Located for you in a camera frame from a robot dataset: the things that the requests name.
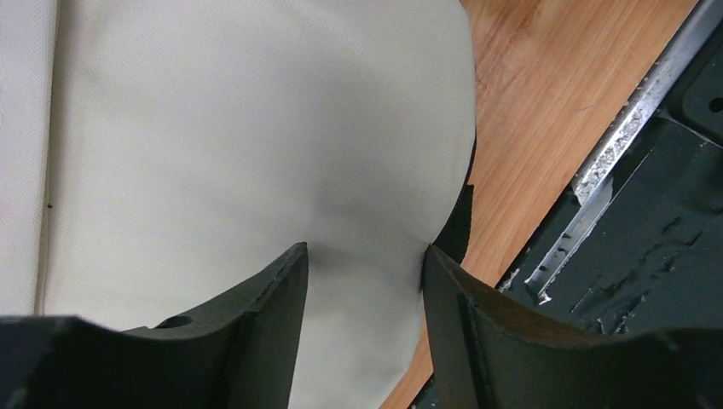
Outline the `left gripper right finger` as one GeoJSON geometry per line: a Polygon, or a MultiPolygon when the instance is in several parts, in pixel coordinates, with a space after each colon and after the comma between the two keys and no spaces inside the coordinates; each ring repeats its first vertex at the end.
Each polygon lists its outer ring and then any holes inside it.
{"type": "Polygon", "coordinates": [[[719,408],[722,332],[605,336],[513,301],[435,246],[422,268],[443,408],[719,408]]]}

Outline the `beige canvas backpack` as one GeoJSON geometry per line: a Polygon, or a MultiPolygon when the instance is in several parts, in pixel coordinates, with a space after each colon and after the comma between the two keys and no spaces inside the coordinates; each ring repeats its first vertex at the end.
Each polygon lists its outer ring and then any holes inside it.
{"type": "Polygon", "coordinates": [[[4,1],[1,312],[155,325],[309,247],[293,408],[378,408],[475,141],[457,1],[4,1]]]}

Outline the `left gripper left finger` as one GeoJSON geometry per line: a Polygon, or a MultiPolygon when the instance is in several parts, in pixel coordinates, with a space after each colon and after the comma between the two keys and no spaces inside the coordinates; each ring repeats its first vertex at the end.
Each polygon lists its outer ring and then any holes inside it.
{"type": "Polygon", "coordinates": [[[307,294],[307,246],[154,328],[77,316],[1,320],[4,408],[285,408],[307,294]]]}

